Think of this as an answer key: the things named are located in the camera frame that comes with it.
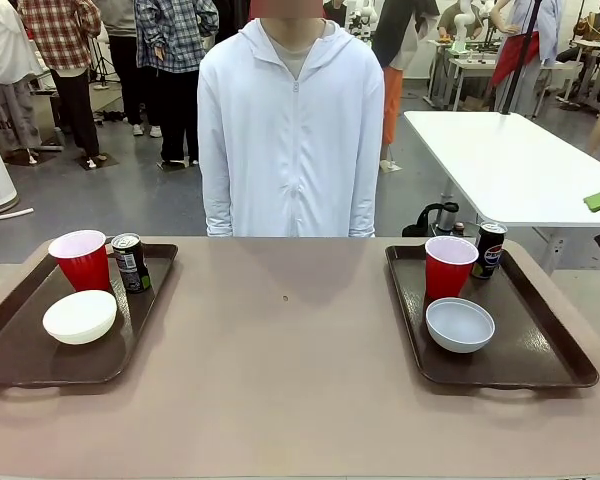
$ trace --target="table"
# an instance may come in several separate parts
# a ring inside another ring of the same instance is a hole
[[[446,109],[451,100],[451,91],[453,82],[455,81],[456,71],[455,66],[449,64],[449,60],[454,57],[465,58],[467,54],[458,54],[451,51],[453,42],[446,43],[440,42],[439,40],[427,40],[427,42],[435,47],[435,54],[432,61],[431,74],[429,76],[429,90],[427,95],[422,99],[434,108]],[[484,46],[483,41],[469,41],[468,46]],[[495,58],[495,53],[490,52],[473,52],[476,57]],[[446,78],[443,81],[443,74],[446,73]]]
[[[455,185],[485,220],[550,229],[541,261],[547,272],[556,268],[569,229],[600,227],[600,212],[583,201],[600,192],[600,162],[532,121],[496,112],[405,117],[448,176],[443,201]]]
[[[458,106],[460,104],[460,94],[462,92],[462,86],[464,84],[465,78],[484,78],[484,77],[492,77],[493,72],[496,69],[496,59],[495,58],[487,58],[484,60],[480,59],[468,59],[468,58],[452,58],[449,60],[449,63],[455,65],[456,69],[460,72],[458,87],[456,88],[456,97],[453,103],[453,111],[456,112],[458,110]],[[574,64],[556,62],[551,66],[542,66],[542,70],[548,70],[550,75],[544,81],[543,90],[538,98],[536,103],[536,108],[534,109],[533,116],[537,117],[540,113],[540,109],[542,108],[542,103],[544,101],[544,96],[551,85],[551,74],[553,71],[563,70],[563,71],[573,71],[573,75],[571,79],[575,76],[577,66]],[[449,92],[449,96],[451,95],[451,91],[453,90],[454,78],[453,76],[449,76],[450,85],[447,85],[446,90]]]
[[[458,392],[416,371],[384,251],[424,239],[145,241],[179,253],[129,370],[104,387],[0,390],[0,475],[600,473],[600,383]],[[521,247],[506,248],[600,372],[588,323]]]
[[[575,65],[579,65],[580,61],[582,60],[582,54],[584,53],[585,49],[589,49],[592,50],[594,52],[600,52],[600,42],[592,42],[590,40],[574,40],[574,45],[578,46],[579,50],[578,50],[578,58],[576,58],[576,63]],[[585,63],[585,74],[583,77],[582,82],[580,83],[580,88],[578,89],[578,96],[576,98],[576,101],[579,103],[588,103],[591,106],[593,106],[594,108],[598,108],[600,109],[600,104],[597,100],[598,97],[598,93],[600,92],[600,75],[598,75],[598,78],[596,78],[596,82],[594,84],[593,90],[591,91],[591,93],[589,94],[589,97],[587,99],[585,99],[585,93],[587,88],[589,87],[589,83],[591,82],[591,79],[593,78],[593,74],[595,72],[597,66],[597,62],[596,62],[596,58],[588,58],[587,62]],[[573,88],[573,81],[575,80],[575,76],[572,77],[569,80],[569,83],[567,84],[567,90],[565,91],[564,97],[562,97],[561,99],[565,102],[569,102],[569,97],[571,96],[571,88]]]

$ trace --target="pepsi can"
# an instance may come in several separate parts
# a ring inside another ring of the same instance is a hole
[[[151,278],[144,261],[144,246],[140,236],[123,233],[111,241],[111,246],[125,290],[129,293],[147,290],[151,286]]]
[[[495,222],[484,222],[480,225],[476,248],[478,260],[473,264],[471,275],[476,278],[488,279],[493,276],[502,256],[504,237],[507,227]]]

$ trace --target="white table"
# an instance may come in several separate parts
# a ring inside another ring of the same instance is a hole
[[[600,42],[592,42],[590,40],[575,40],[574,45],[576,45],[578,47],[578,57],[576,58],[576,63],[575,65],[579,65],[580,62],[582,61],[582,54],[584,53],[585,50],[592,50],[593,52],[596,52],[596,55],[600,55]],[[580,88],[578,89],[578,97],[577,100],[579,102],[584,102],[584,94],[586,92],[587,87],[589,86],[589,83],[591,82],[591,79],[593,78],[593,73],[595,71],[596,68],[596,62],[595,59],[589,59],[588,62],[586,62],[586,65],[584,66],[584,68],[586,68],[582,83],[580,84]],[[564,97],[562,97],[562,100],[568,102],[569,101],[569,96],[571,95],[571,88],[573,88],[573,81],[575,80],[575,76],[572,77],[569,80],[569,84],[567,85],[567,90],[565,92]],[[600,91],[600,75],[598,75],[598,78],[596,79],[596,83],[594,85],[593,91],[591,92],[591,95],[589,96],[589,99],[591,100],[592,97],[595,99],[595,97],[598,96],[598,92]],[[597,100],[594,100],[593,102],[594,104],[592,105],[593,107],[599,107],[599,105],[596,105],[598,102]]]
[[[452,58],[449,60],[449,63],[455,65],[455,67],[460,72],[458,79],[458,88],[456,89],[456,98],[453,103],[453,111],[456,112],[458,110],[458,106],[460,104],[460,93],[462,92],[462,86],[464,84],[465,78],[482,78],[482,77],[492,77],[493,72],[496,69],[496,59],[495,58]],[[562,71],[571,71],[571,82],[573,82],[573,78],[575,77],[577,65],[556,62],[551,66],[542,66],[542,70],[548,70],[550,74],[553,71],[562,70]],[[542,102],[544,101],[544,96],[551,85],[551,75],[547,76],[544,82],[544,86],[542,89],[542,94],[536,103],[536,108],[534,109],[533,116],[537,117],[540,112],[540,108],[542,107]],[[453,87],[447,87],[449,91],[453,90]]]
[[[541,265],[557,266],[569,229],[600,227],[583,199],[600,192],[600,162],[524,117],[491,112],[406,112],[478,215],[508,227],[549,229]]]

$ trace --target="brown tray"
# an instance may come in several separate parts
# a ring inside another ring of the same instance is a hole
[[[500,389],[584,388],[599,375],[540,293],[505,250],[490,280],[470,277],[460,296],[484,307],[496,332],[472,354],[444,350],[429,335],[425,312],[425,250],[386,250],[418,369],[435,383]]]
[[[105,336],[86,345],[64,345],[42,326],[47,309],[75,292],[55,259],[47,255],[0,304],[0,386],[96,384],[122,373],[178,252],[175,245],[144,247],[152,288],[127,294],[110,255],[110,292],[118,302],[118,315]]]

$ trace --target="black pants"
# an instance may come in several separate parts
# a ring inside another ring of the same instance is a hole
[[[131,125],[140,125],[140,103],[144,102],[149,123],[160,125],[157,105],[157,72],[154,68],[136,65],[136,38],[109,37],[111,61],[122,86],[124,113]]]
[[[158,71],[162,97],[162,159],[184,160],[187,137],[189,161],[198,159],[198,71],[169,73]]]
[[[89,71],[77,77],[61,77],[58,72],[51,70],[51,77],[56,84],[61,111],[71,127],[73,140],[79,148],[85,149],[88,157],[98,156],[100,145],[89,98]]]
[[[579,51],[580,51],[580,48],[578,48],[578,47],[568,48],[564,52],[560,52],[558,54],[558,56],[556,57],[556,60],[558,60],[559,62],[562,62],[562,63],[569,62],[569,61],[575,62],[575,60],[578,58]]]

